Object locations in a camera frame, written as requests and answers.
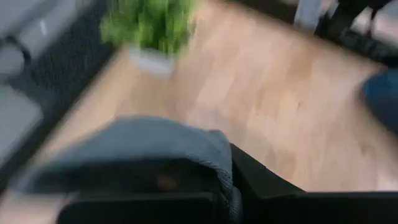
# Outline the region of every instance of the white pot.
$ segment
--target white pot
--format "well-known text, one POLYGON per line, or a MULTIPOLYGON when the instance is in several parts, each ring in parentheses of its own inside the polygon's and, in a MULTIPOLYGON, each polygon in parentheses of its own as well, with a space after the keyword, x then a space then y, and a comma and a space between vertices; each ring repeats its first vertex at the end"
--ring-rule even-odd
POLYGON ((130 57, 137 67, 157 77, 170 78, 175 70, 175 57, 157 50, 130 47, 130 57))

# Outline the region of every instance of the wooden floor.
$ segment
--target wooden floor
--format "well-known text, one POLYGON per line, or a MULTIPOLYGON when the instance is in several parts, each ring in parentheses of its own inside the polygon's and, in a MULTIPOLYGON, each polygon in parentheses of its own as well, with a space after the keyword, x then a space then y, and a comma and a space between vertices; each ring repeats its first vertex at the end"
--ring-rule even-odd
MULTIPOLYGON (((139 70, 122 49, 35 163, 117 118, 149 114, 220 129, 307 191, 398 190, 397 139, 359 92, 380 65, 233 4, 203 2, 197 17, 171 79, 139 70)), ((0 222, 22 219, 10 198, 0 222)))

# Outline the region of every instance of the potted plant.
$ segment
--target potted plant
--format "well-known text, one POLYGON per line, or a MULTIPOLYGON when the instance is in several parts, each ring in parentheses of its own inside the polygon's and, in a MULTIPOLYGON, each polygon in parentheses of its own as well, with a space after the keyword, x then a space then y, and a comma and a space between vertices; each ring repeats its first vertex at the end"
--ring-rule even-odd
POLYGON ((192 34, 192 9, 193 0, 113 0, 101 37, 127 45, 138 67, 169 77, 192 34))

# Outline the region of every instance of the green plant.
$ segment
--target green plant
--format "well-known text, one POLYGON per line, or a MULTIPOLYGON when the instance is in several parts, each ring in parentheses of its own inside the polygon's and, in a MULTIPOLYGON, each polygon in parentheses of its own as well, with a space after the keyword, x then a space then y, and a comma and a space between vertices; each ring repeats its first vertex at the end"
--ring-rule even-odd
POLYGON ((104 42, 176 54, 193 30, 193 0, 114 0, 101 21, 104 42))

